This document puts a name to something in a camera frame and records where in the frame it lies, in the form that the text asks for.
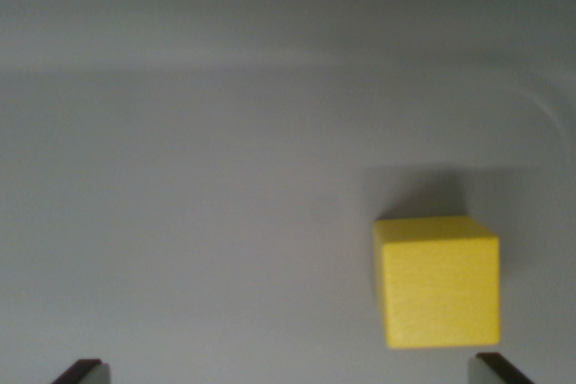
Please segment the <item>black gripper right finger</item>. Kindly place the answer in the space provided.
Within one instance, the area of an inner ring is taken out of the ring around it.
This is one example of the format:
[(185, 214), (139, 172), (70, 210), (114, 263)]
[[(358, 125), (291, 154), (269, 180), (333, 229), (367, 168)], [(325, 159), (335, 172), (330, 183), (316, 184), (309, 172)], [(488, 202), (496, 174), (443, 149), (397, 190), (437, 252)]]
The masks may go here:
[(534, 384), (500, 353), (477, 353), (467, 364), (468, 384)]

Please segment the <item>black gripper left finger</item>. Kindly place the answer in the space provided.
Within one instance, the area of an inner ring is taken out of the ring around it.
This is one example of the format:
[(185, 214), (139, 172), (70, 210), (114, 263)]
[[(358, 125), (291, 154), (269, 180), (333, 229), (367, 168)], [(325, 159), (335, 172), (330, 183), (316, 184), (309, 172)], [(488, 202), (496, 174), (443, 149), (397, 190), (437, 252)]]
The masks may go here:
[(100, 359), (79, 359), (52, 384), (110, 384), (110, 365)]

